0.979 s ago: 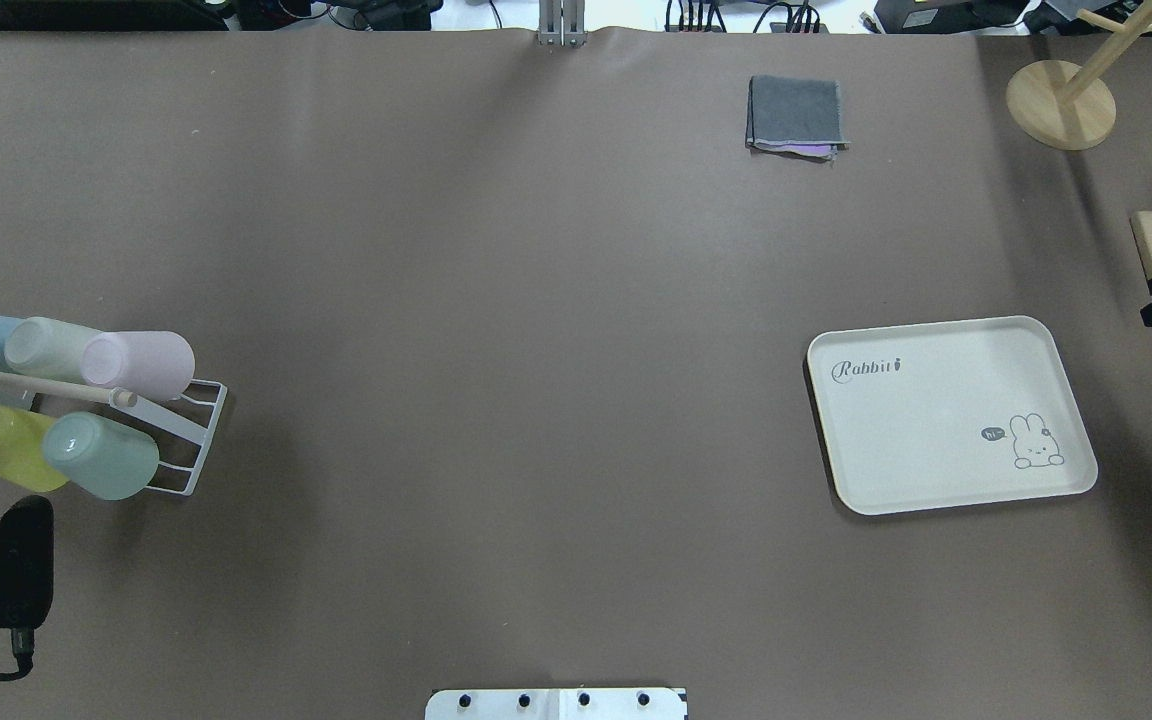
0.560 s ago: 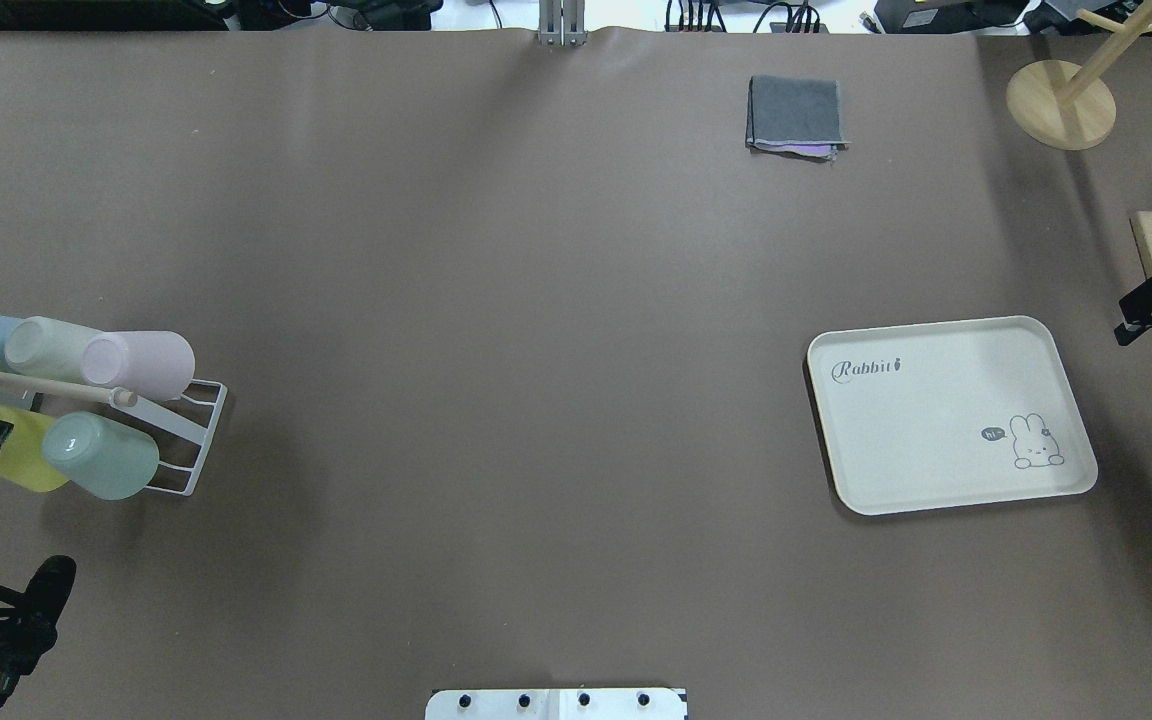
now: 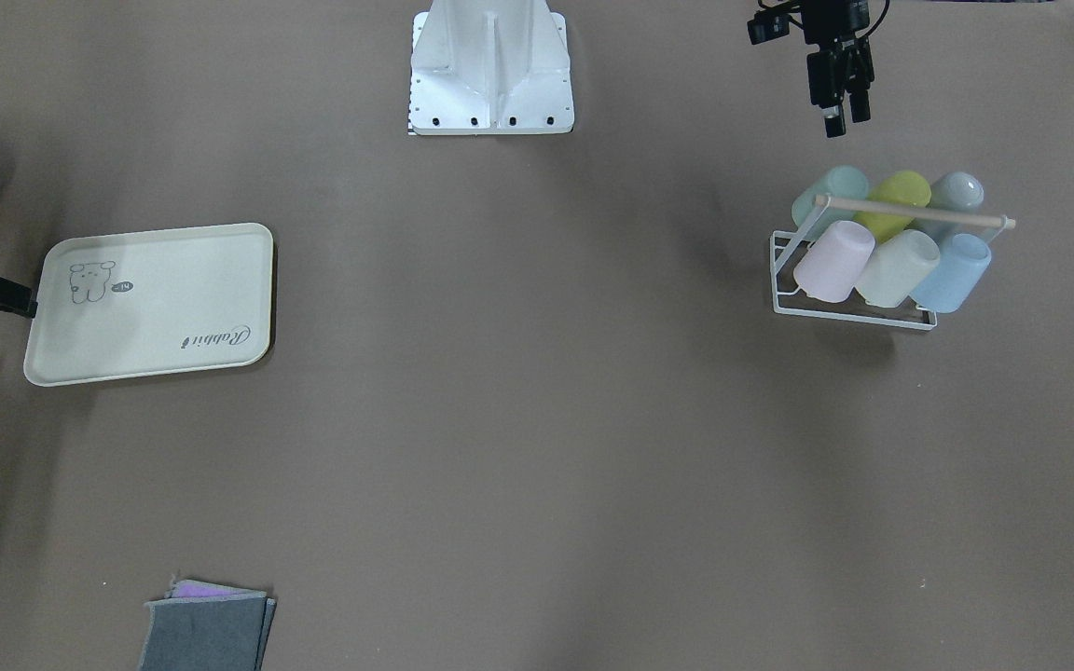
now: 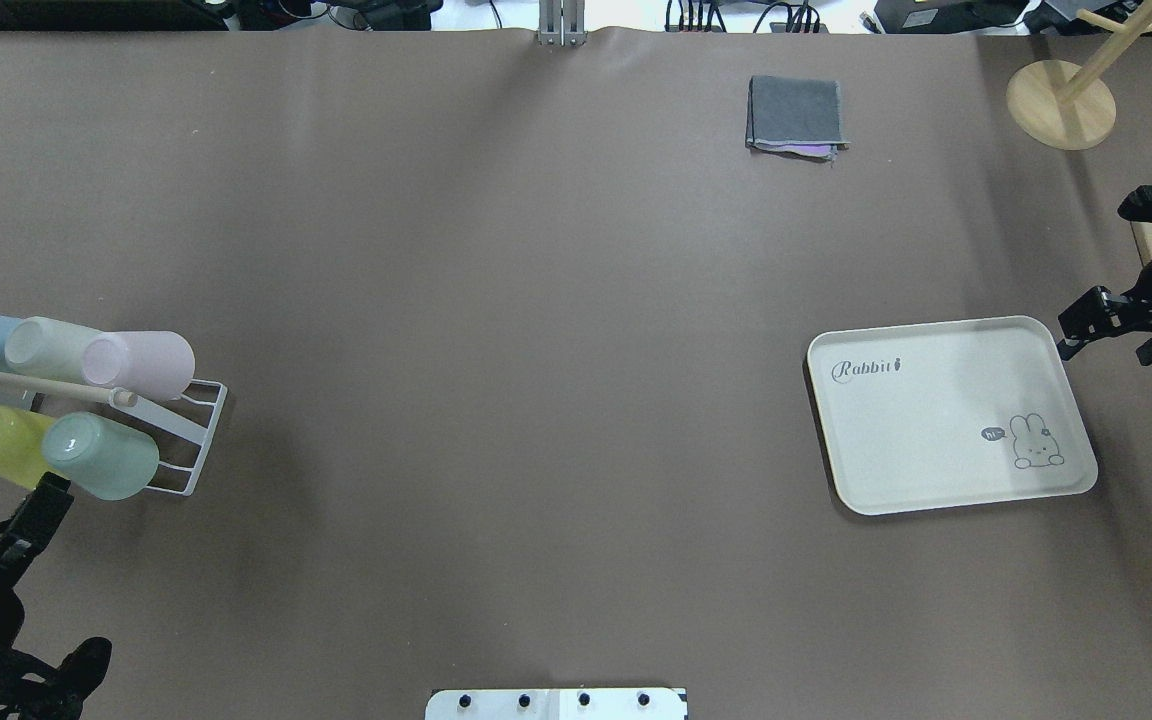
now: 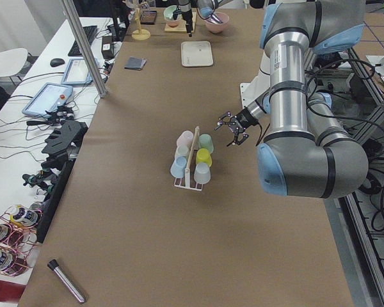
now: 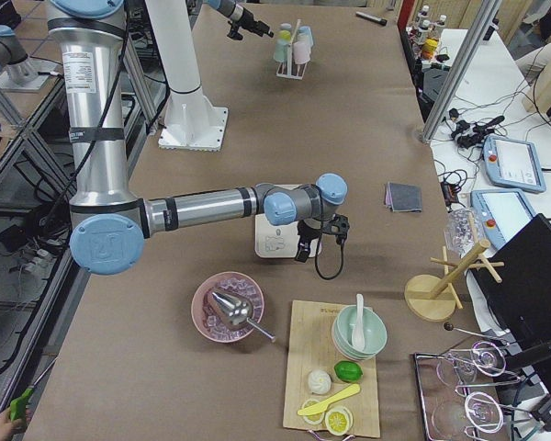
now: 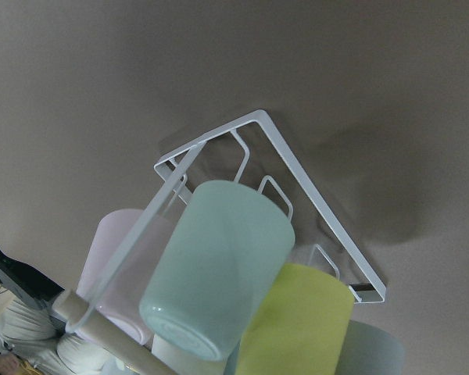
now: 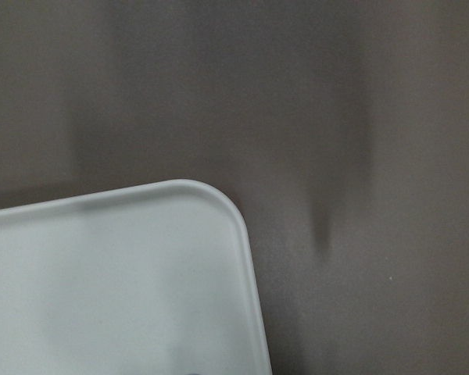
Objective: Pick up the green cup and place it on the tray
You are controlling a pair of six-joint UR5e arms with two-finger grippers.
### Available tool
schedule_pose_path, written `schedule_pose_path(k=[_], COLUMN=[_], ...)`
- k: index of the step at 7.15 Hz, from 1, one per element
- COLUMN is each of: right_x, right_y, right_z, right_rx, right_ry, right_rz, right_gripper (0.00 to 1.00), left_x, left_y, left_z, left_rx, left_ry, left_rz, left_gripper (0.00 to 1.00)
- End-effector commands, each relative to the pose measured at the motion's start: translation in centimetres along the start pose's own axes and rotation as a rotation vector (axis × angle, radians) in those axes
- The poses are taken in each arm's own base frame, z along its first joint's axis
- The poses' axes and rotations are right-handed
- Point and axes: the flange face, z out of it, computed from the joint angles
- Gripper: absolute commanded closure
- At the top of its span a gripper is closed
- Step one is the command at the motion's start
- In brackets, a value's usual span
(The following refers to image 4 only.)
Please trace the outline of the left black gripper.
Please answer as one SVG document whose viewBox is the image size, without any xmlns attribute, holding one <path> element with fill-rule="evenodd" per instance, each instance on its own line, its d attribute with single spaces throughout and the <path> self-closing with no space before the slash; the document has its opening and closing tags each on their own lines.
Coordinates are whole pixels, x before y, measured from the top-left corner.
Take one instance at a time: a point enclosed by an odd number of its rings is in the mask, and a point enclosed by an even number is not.
<svg viewBox="0 0 1152 720">
<path fill-rule="evenodd" d="M 84 702 L 96 692 L 113 659 L 113 643 L 82 641 L 52 667 L 14 646 L 24 621 L 15 584 L 41 555 L 70 509 L 70 482 L 41 475 L 0 532 L 0 719 L 78 719 Z"/>
</svg>

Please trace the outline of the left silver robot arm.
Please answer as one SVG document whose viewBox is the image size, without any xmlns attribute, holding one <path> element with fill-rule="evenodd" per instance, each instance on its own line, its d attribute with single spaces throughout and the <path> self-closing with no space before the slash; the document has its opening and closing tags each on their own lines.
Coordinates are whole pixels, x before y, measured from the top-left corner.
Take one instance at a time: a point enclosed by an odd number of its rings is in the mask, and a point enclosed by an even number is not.
<svg viewBox="0 0 1152 720">
<path fill-rule="evenodd" d="M 0 719 L 78 719 L 108 674 L 113 643 L 91 637 L 51 667 L 15 650 L 24 616 L 15 584 L 50 546 L 74 498 L 69 480 L 41 475 L 18 509 L 0 523 Z"/>
</svg>

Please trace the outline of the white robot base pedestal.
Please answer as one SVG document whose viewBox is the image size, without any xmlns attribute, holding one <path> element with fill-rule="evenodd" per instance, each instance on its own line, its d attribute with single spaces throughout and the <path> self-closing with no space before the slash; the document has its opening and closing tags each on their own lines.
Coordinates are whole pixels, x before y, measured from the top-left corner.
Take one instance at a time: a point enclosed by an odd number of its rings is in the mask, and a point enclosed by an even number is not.
<svg viewBox="0 0 1152 720">
<path fill-rule="evenodd" d="M 684 689 L 668 687 L 444 689 L 425 719 L 689 719 Z"/>
</svg>

